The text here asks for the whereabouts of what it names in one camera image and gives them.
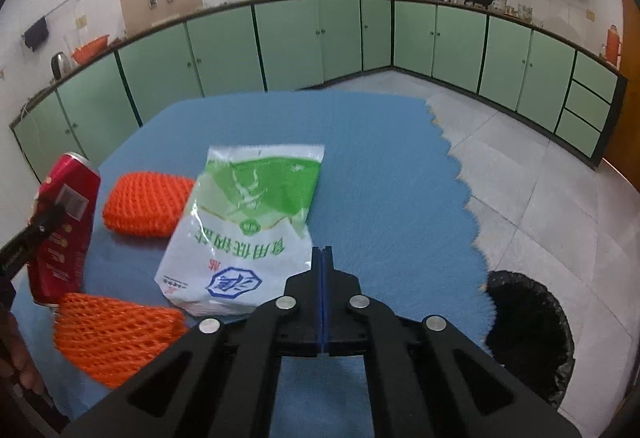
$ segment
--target plastic salt bag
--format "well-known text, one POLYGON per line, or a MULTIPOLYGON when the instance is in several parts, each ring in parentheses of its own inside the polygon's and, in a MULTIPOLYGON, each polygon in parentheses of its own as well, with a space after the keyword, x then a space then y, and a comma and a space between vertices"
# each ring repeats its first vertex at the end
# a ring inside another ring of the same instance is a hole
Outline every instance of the plastic salt bag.
POLYGON ((192 315, 244 314, 311 268, 306 216, 324 147, 211 147, 156 273, 192 315))

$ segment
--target green kitchen cabinet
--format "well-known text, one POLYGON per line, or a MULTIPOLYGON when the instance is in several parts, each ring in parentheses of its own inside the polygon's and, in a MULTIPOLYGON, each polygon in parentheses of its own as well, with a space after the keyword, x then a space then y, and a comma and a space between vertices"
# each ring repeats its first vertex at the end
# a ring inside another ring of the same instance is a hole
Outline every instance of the green kitchen cabinet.
POLYGON ((433 52, 435 79, 476 92, 482 66, 487 16, 452 6, 439 6, 433 52))
POLYGON ((186 28, 177 24, 118 51, 143 124, 174 102, 202 97, 186 28))
POLYGON ((614 72, 582 52, 578 52, 575 58, 574 80, 609 103, 618 84, 618 76, 614 72))
POLYGON ((325 81, 362 70, 359 0, 318 0, 325 81))
POLYGON ((593 155, 593 150, 600 139, 599 131, 569 110, 562 112, 556 135, 589 157, 593 155))
POLYGON ((431 77, 435 5, 396 1, 395 9, 394 65, 431 77))
POLYGON ((564 106, 598 131, 602 131, 609 116, 609 104, 576 81, 571 83, 564 106))
POLYGON ((257 4, 255 18, 269 91, 299 90, 323 82, 316 0, 257 4))
POLYGON ((391 1, 360 0, 362 12, 362 69, 391 64, 391 1))
POLYGON ((529 53, 531 30, 521 24, 489 18, 479 93, 516 110, 529 53))
POLYGON ((84 154, 95 166, 138 129, 114 54, 73 76, 58 93, 84 154))
POLYGON ((533 32, 517 111, 553 132, 567 94, 575 49, 533 32))
POLYGON ((14 133, 40 181, 47 177, 61 154, 69 151, 82 154, 56 92, 25 113, 14 133))
POLYGON ((264 91, 250 6, 194 19, 187 30, 206 97, 264 91))

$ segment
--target red can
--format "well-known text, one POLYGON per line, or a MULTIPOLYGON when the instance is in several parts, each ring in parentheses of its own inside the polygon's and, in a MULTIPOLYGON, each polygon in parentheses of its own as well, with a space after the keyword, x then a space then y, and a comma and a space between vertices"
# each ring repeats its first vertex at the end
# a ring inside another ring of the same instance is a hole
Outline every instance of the red can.
POLYGON ((99 187, 97 169, 76 153, 63 154, 40 185, 34 214, 62 203, 65 216, 28 262, 31 294, 37 304, 57 306, 65 293, 80 291, 99 187))

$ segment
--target green countertop edge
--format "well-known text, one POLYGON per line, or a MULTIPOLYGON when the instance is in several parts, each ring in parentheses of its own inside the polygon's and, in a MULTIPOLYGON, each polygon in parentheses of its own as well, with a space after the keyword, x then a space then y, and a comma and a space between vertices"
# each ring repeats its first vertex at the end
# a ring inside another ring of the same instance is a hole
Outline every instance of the green countertop edge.
MULTIPOLYGON (((146 36, 155 34, 158 31, 164 30, 165 28, 170 28, 170 27, 172 27, 172 26, 174 26, 176 24, 184 23, 184 22, 190 21, 192 19, 196 19, 196 18, 199 18, 199 17, 204 17, 206 15, 215 14, 216 12, 224 12, 225 10, 231 10, 233 8, 239 8, 241 6, 251 6, 253 4, 261 4, 261 3, 274 2, 274 1, 287 1, 287 0, 246 0, 246 1, 237 1, 237 2, 233 2, 233 3, 229 3, 229 4, 223 4, 223 5, 219 5, 219 6, 212 6, 210 8, 206 8, 206 9, 194 12, 191 15, 186 15, 186 16, 179 17, 179 18, 176 18, 176 19, 171 20, 171 21, 167 21, 166 23, 162 23, 161 25, 158 25, 157 27, 150 28, 149 30, 144 31, 143 33, 140 33, 140 34, 137 34, 137 35, 135 35, 133 37, 130 37, 126 41, 124 41, 122 43, 118 43, 118 44, 116 44, 114 46, 111 46, 108 50, 106 50, 105 52, 100 53, 100 55, 95 57, 93 60, 89 61, 87 64, 76 68, 72 73, 70 73, 64 79, 60 79, 55 84, 47 86, 46 88, 43 88, 40 91, 36 92, 36 94, 34 94, 33 97, 29 98, 27 100, 27 102, 25 102, 25 104, 23 104, 20 107, 20 113, 9 124, 9 128, 13 129, 15 126, 17 126, 20 123, 20 120, 24 116, 25 113, 28 113, 29 111, 31 111, 41 101, 43 101, 45 98, 47 98, 47 96, 49 96, 50 93, 55 91, 55 89, 60 87, 62 84, 64 84, 69 79, 73 78, 79 72, 81 72, 85 68, 88 68, 89 66, 91 66, 92 64, 98 62, 99 60, 103 59, 104 57, 109 56, 110 54, 114 53, 115 51, 117 51, 117 50, 119 50, 119 49, 121 49, 121 48, 123 48, 123 47, 125 47, 125 46, 127 46, 129 44, 131 44, 131 43, 134 43, 135 41, 138 41, 138 40, 140 40, 140 39, 142 39, 142 38, 144 38, 146 36)), ((601 66, 604 66, 609 71, 611 71, 612 73, 616 74, 618 77, 623 77, 623 75, 616 68, 614 68, 613 66, 610 66, 610 65, 602 63, 602 61, 595 54, 593 54, 592 52, 588 51, 586 48, 584 48, 582 46, 579 46, 576 43, 574 43, 572 41, 569 41, 568 39, 566 39, 566 38, 564 38, 564 37, 562 37, 562 36, 560 36, 558 34, 555 34, 555 33, 551 32, 549 30, 546 30, 544 28, 540 28, 538 26, 534 26, 532 24, 529 24, 529 23, 526 23, 524 21, 521 21, 517 17, 511 17, 509 15, 498 14, 498 13, 493 12, 491 10, 484 10, 482 8, 465 6, 464 4, 453 3, 453 2, 442 2, 442 1, 435 1, 435 0, 389 0, 389 1, 411 1, 411 2, 421 2, 421 3, 427 3, 427 4, 436 4, 436 5, 439 5, 439 6, 451 6, 451 7, 454 7, 454 8, 464 8, 466 10, 472 10, 473 12, 478 12, 478 14, 485 14, 485 15, 497 17, 497 18, 500 18, 500 19, 503 19, 503 20, 506 20, 506 21, 511 21, 511 22, 514 22, 514 23, 517 23, 517 24, 521 24, 523 26, 526 26, 527 28, 530 28, 531 30, 539 31, 540 33, 543 33, 545 35, 548 35, 550 37, 558 39, 559 41, 567 44, 571 48, 574 48, 574 49, 578 50, 579 52, 585 54, 587 57, 593 59, 594 61, 596 61, 601 66)))

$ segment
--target orange foam net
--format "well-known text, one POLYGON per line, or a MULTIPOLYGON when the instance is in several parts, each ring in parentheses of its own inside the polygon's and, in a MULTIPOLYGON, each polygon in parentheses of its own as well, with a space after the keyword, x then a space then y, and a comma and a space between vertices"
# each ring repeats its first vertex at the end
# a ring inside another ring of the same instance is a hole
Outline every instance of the orange foam net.
POLYGON ((53 340, 73 365, 113 389, 187 331, 174 308, 69 293, 58 307, 53 340))
POLYGON ((121 234, 169 238, 195 180, 153 172, 121 176, 102 210, 104 225, 121 234))

